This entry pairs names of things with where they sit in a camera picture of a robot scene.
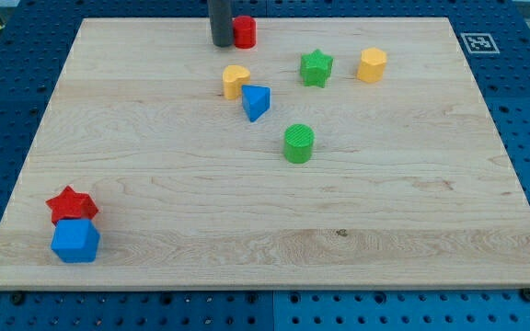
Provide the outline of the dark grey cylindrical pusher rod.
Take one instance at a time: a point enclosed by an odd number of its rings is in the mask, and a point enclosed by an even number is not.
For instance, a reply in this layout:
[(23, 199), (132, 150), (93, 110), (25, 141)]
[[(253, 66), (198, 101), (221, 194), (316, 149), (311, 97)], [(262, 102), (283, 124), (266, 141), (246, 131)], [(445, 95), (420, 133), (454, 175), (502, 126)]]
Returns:
[(229, 47), (234, 43), (232, 5), (230, 0), (207, 0), (213, 44)]

